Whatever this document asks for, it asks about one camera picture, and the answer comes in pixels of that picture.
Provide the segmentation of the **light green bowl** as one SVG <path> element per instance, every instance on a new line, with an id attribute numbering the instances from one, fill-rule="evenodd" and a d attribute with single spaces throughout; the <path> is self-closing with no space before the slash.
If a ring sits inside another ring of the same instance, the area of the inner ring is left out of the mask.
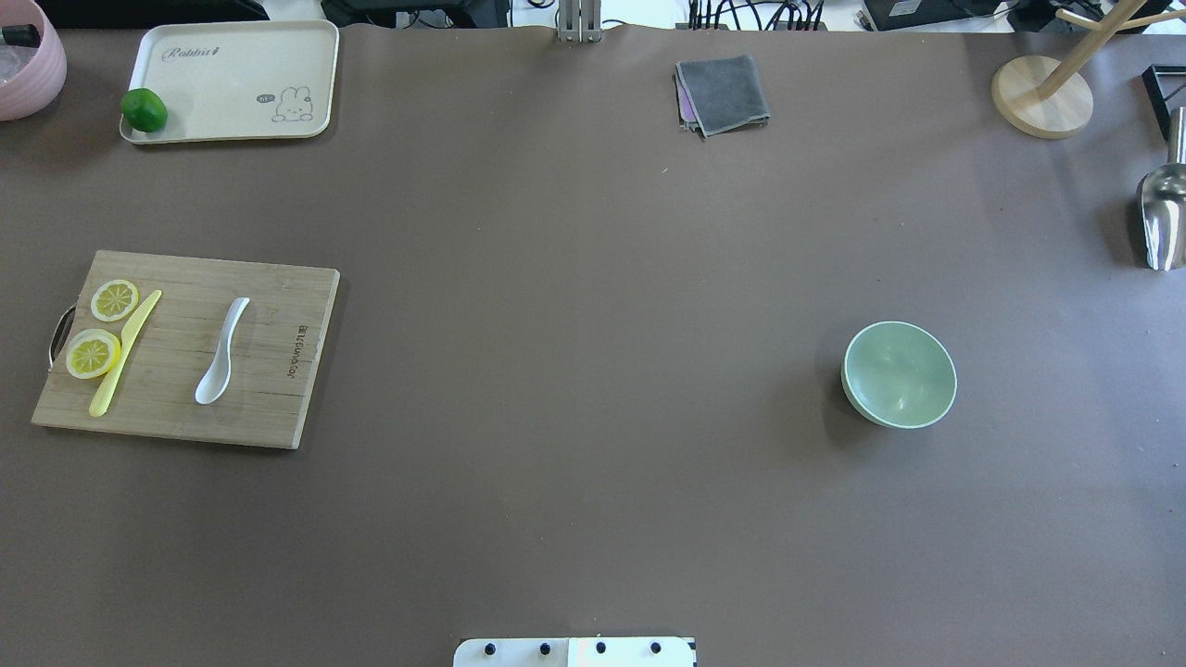
<path id="1" fill-rule="evenodd" d="M 933 333 L 905 320 L 878 320 L 849 341 L 841 362 L 849 404 L 890 428 L 924 428 L 952 409 L 958 375 Z"/>

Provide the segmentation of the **pink bowl with ice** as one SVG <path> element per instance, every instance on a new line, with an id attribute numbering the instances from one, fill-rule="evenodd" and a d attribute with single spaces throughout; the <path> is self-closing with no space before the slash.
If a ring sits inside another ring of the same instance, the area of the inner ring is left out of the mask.
<path id="1" fill-rule="evenodd" d="M 13 76 L 4 75 L 1 121 L 38 113 L 62 93 L 66 76 L 66 57 L 62 39 L 42 6 L 34 1 L 4 1 L 4 26 L 31 24 L 42 34 L 31 61 Z"/>

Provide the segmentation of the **grey folded cloth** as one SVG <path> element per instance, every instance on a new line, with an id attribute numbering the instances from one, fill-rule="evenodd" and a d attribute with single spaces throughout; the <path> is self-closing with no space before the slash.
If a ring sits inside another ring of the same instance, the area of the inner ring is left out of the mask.
<path id="1" fill-rule="evenodd" d="M 686 131 L 712 138 L 769 123 L 771 112 L 753 56 L 677 62 L 674 82 Z"/>

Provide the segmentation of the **bamboo cutting board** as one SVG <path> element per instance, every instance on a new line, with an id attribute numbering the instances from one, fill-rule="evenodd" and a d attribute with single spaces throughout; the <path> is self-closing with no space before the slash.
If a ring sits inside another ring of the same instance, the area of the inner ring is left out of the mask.
<path id="1" fill-rule="evenodd" d="M 56 364 L 33 423 L 100 434 L 299 447 L 339 271 L 98 250 L 79 291 L 76 331 L 98 325 L 89 301 L 113 279 L 162 297 L 132 347 L 109 409 L 90 415 L 98 382 L 71 377 Z M 215 402 L 200 405 L 196 385 L 236 298 L 248 305 L 232 335 L 232 376 Z"/>

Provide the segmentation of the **cream rabbit tray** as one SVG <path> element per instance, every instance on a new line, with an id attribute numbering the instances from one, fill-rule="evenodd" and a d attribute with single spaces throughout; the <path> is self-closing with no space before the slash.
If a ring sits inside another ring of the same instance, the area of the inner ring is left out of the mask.
<path id="1" fill-rule="evenodd" d="M 327 20 L 177 24 L 139 43 L 130 88 L 157 93 L 162 131 L 120 134 L 136 145 L 313 138 L 329 127 L 339 30 Z"/>

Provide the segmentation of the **green lime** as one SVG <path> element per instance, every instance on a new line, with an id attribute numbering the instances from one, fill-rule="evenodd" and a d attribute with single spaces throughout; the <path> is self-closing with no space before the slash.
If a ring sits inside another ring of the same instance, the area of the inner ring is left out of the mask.
<path id="1" fill-rule="evenodd" d="M 167 126 L 170 117 L 167 106 L 159 94 L 148 88 L 128 90 L 123 94 L 120 107 L 121 116 L 132 131 L 159 132 Z"/>

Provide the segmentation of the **yellow plastic knife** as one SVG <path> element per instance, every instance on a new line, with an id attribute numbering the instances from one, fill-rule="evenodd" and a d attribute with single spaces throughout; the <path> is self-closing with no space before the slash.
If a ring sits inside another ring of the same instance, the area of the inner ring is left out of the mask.
<path id="1" fill-rule="evenodd" d="M 110 371 L 107 371 L 106 376 L 103 376 L 103 381 L 95 393 L 93 402 L 90 402 L 88 409 L 90 417 L 98 418 L 106 415 L 107 409 L 109 409 L 109 405 L 116 392 L 119 380 L 121 380 L 127 360 L 130 358 L 132 348 L 135 345 L 141 329 L 144 329 L 145 320 L 148 320 L 151 312 L 157 307 L 157 303 L 159 303 L 161 297 L 161 290 L 154 290 L 149 293 L 149 296 L 146 296 L 139 307 L 135 309 L 135 312 L 130 315 L 130 319 L 127 320 L 126 325 L 122 328 L 121 355 Z"/>

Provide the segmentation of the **stacked lemon slice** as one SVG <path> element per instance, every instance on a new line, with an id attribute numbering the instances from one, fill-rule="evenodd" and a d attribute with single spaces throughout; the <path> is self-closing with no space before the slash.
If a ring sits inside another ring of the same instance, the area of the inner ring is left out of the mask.
<path id="1" fill-rule="evenodd" d="M 102 328 L 90 328 L 76 333 L 65 350 L 66 371 L 82 380 L 106 375 L 119 358 L 121 339 Z"/>

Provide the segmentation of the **wooden mug tree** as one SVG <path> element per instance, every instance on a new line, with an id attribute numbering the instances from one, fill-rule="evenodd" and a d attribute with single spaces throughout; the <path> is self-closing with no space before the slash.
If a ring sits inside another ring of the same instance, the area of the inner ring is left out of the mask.
<path id="1" fill-rule="evenodd" d="M 1101 20 L 1086 19 L 1067 9 L 1056 17 L 1086 30 L 1070 55 L 1058 61 L 1024 56 L 1005 63 L 991 76 L 991 102 L 1018 131 L 1048 140 L 1084 131 L 1093 112 L 1093 94 L 1079 71 L 1114 34 L 1171 19 L 1185 11 L 1168 11 L 1136 19 L 1143 1 L 1120 1 Z"/>

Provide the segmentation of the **metal scoop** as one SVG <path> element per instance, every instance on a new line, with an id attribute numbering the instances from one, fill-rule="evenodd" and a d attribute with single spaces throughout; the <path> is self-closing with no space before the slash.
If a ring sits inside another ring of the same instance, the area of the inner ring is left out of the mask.
<path id="1" fill-rule="evenodd" d="M 1147 263 L 1154 271 L 1185 266 L 1185 109 L 1171 115 L 1167 161 L 1144 174 L 1139 202 Z"/>

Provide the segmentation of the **aluminium frame post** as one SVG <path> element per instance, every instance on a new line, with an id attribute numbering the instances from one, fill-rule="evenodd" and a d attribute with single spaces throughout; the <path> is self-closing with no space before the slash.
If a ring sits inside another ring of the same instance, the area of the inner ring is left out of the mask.
<path id="1" fill-rule="evenodd" d="M 557 39 L 561 43 L 597 43 L 602 39 L 600 0 L 560 0 Z"/>

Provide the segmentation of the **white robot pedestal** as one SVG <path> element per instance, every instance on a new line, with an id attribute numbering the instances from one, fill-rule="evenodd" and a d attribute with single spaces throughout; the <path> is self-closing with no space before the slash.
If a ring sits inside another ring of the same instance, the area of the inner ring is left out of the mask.
<path id="1" fill-rule="evenodd" d="M 681 636 L 470 639 L 453 666 L 696 666 L 695 640 Z"/>

